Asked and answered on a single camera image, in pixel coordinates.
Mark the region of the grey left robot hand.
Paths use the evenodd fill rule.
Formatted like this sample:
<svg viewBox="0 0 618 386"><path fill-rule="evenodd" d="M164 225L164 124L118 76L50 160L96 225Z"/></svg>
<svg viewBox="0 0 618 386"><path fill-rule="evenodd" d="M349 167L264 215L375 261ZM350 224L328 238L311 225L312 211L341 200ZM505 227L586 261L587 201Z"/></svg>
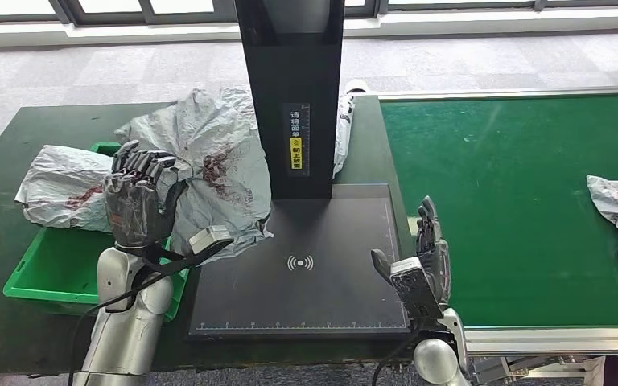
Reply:
<svg viewBox="0 0 618 386"><path fill-rule="evenodd" d="M138 146L139 141L130 140L118 149L101 184L110 230L122 249L146 248L168 238L178 199L187 190L184 181L176 181L161 197L159 181L177 157Z"/></svg>

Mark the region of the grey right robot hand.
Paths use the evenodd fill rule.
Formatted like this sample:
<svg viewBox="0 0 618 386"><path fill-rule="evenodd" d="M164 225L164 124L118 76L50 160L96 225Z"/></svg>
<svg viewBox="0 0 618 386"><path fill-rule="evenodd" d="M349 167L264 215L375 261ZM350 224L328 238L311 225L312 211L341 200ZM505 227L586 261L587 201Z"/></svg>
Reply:
<svg viewBox="0 0 618 386"><path fill-rule="evenodd" d="M441 315L451 296L448 243L430 196L418 207L415 255L392 261L380 249L370 251L373 267L392 286L410 317Z"/></svg>

